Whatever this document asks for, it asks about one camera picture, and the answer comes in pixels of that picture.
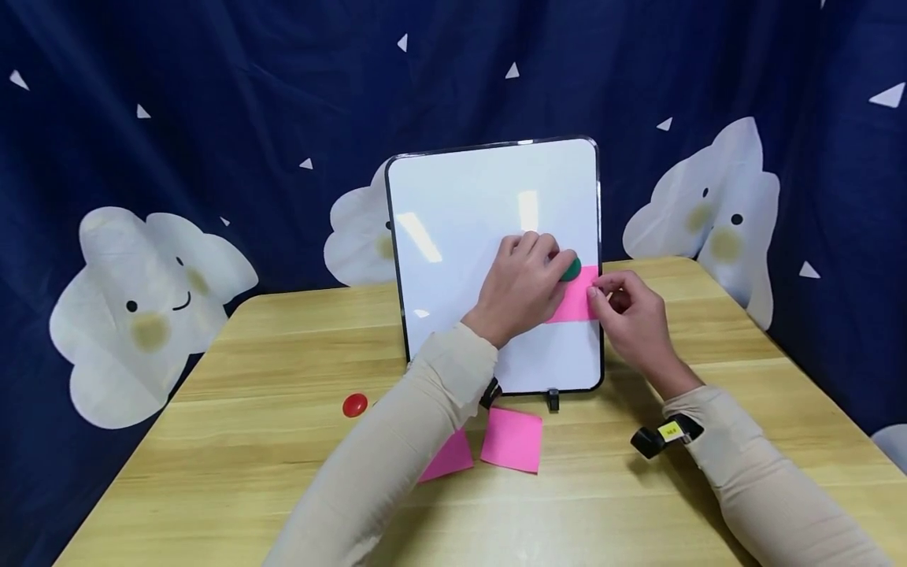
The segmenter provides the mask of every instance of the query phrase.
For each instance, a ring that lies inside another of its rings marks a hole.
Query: whiteboard frame
[[[399,153],[394,157],[387,160],[384,171],[384,181],[385,181],[385,193],[387,197],[387,214],[390,222],[391,230],[391,242],[394,246],[394,271],[396,273],[396,283],[397,283],[397,300],[400,305],[400,320],[403,328],[403,348],[406,354],[406,364],[409,365],[413,361],[413,353],[409,349],[409,336],[406,330],[406,311],[403,301],[403,281],[400,279],[400,253],[397,249],[397,233],[396,233],[396,223],[393,222],[394,219],[394,202],[391,195],[391,184],[390,184],[390,166],[394,161],[404,159],[404,158],[414,158],[414,157],[424,157],[429,155],[437,155],[441,153],[456,153],[456,152],[471,152],[475,150],[485,150],[492,148],[503,148],[508,146],[518,146],[518,145],[529,145],[529,144],[541,144],[547,142],[564,142],[567,140],[585,140],[592,145],[593,150],[595,151],[595,207],[596,207],[596,241],[598,248],[598,268],[599,276],[601,276],[601,174],[600,174],[600,165],[601,159],[599,156],[599,145],[593,140],[590,136],[578,135],[578,136],[557,136],[553,138],[539,138],[533,140],[518,140],[513,142],[495,142],[480,144],[474,146],[461,146],[457,148],[448,148],[445,150],[434,150],[431,152],[412,152],[412,153]],[[583,392],[592,392],[597,390],[605,381],[605,331],[604,329],[599,329],[599,369],[600,376],[599,381],[595,383],[592,387],[589,388],[577,388],[577,389],[568,389],[568,390],[557,390],[559,394],[571,394],[571,393],[583,393]],[[542,390],[539,392],[503,392],[504,396],[537,396],[538,394],[548,394],[549,390]]]

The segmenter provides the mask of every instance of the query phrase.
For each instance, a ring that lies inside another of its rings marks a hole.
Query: hand
[[[561,276],[574,259],[576,252],[561,251],[551,234],[505,237],[463,324],[497,348],[539,326],[564,299]]]
[[[611,272],[593,281],[589,303],[614,350],[645,375],[662,398],[702,386],[674,352],[665,300],[635,272]]]

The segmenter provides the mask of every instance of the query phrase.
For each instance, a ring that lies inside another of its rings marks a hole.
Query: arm
[[[726,391],[700,386],[669,399],[705,431],[687,445],[727,527],[763,565],[890,565],[857,522],[762,434]]]
[[[425,341],[328,457],[265,565],[362,564],[433,456],[478,411],[498,348],[551,318],[563,299],[558,280],[575,258],[550,234],[503,239],[476,306]]]
[[[429,337],[293,509],[265,565],[358,565],[492,380],[498,351],[465,325]]]
[[[704,432],[687,445],[727,526],[763,565],[888,565],[878,546],[781,455],[727,392],[705,386],[671,346],[664,300],[630,271],[605,274],[590,304],[614,349]]]

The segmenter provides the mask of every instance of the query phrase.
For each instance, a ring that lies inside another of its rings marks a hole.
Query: yellow label
[[[680,425],[676,421],[662,425],[658,428],[658,432],[665,438],[665,441],[674,441],[684,436],[683,429],[680,429]]]

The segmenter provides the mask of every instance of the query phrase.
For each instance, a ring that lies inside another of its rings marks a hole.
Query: beige sleeve
[[[264,564],[364,564],[396,506],[478,411],[497,358],[462,323],[429,337],[403,379],[322,465]]]
[[[890,565],[856,521],[775,449],[731,395],[701,386],[668,400],[705,432],[687,445],[725,522],[763,565]]]

